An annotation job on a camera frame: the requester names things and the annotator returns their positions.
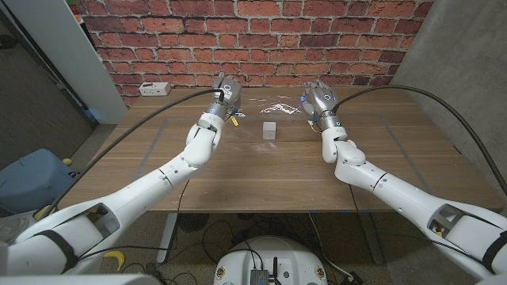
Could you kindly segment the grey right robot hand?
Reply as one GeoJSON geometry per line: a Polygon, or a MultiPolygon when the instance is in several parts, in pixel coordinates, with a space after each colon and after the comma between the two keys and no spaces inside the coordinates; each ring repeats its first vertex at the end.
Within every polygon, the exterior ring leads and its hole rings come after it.
{"type": "Polygon", "coordinates": [[[336,112],[333,110],[337,104],[336,93],[324,82],[316,79],[304,83],[305,90],[301,96],[304,112],[310,121],[316,124],[321,131],[331,127],[341,127],[336,112]]]}

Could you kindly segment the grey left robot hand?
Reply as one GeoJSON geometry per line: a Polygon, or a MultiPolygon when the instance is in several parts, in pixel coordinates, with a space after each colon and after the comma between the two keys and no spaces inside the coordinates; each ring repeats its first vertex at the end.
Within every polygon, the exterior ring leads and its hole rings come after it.
{"type": "Polygon", "coordinates": [[[236,78],[220,72],[213,78],[212,89],[220,89],[223,93],[212,93],[212,102],[207,113],[217,115],[225,120],[228,115],[234,115],[239,110],[242,84],[236,78]]]}

